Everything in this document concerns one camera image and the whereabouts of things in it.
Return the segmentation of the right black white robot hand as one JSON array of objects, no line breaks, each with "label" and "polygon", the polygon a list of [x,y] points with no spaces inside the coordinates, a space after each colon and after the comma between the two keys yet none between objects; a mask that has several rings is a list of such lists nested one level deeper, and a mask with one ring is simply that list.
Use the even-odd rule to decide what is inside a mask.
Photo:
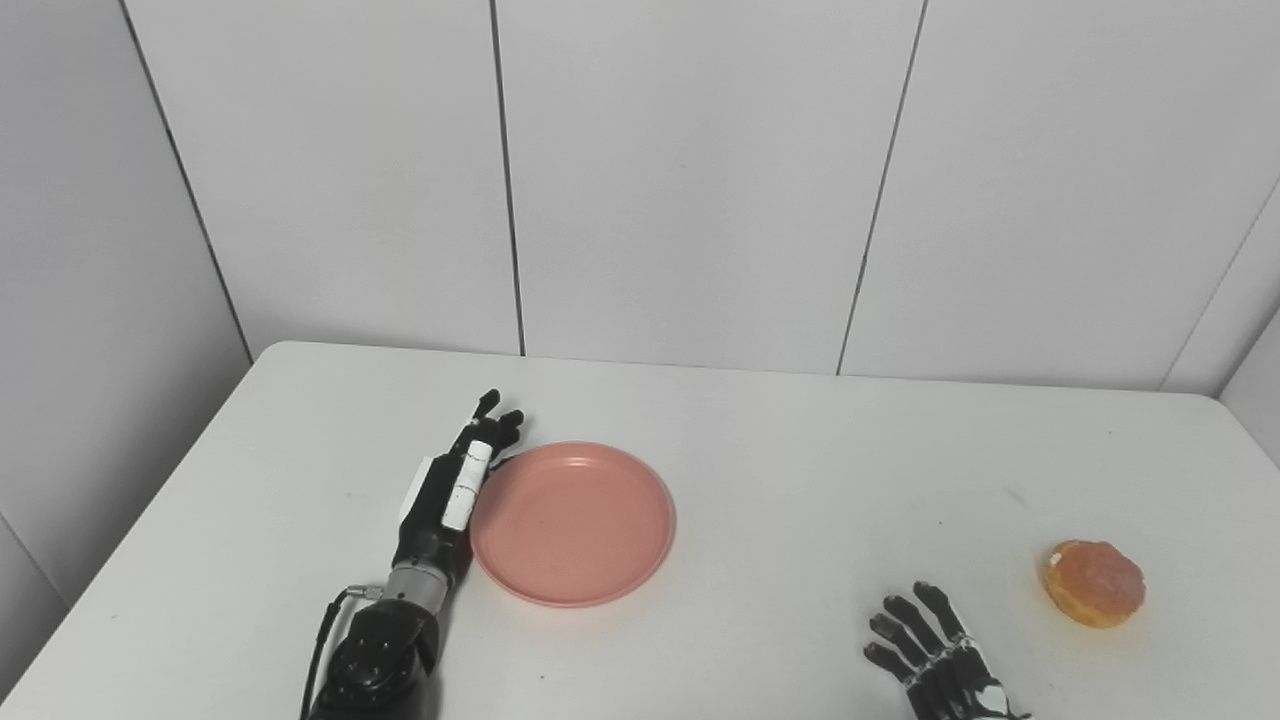
[{"label": "right black white robot hand", "polygon": [[902,688],[915,719],[1033,719],[1015,710],[951,598],[915,582],[913,597],[887,594],[868,620],[877,639],[865,659]]}]

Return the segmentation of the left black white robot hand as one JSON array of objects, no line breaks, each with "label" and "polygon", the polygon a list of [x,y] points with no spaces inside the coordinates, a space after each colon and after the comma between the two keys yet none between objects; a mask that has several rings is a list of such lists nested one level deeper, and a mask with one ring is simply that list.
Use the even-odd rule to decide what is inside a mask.
[{"label": "left black white robot hand", "polygon": [[525,415],[512,410],[495,416],[499,389],[489,389],[453,445],[429,460],[416,496],[399,520],[394,569],[440,571],[452,585],[472,560],[470,520],[490,474],[521,439]]}]

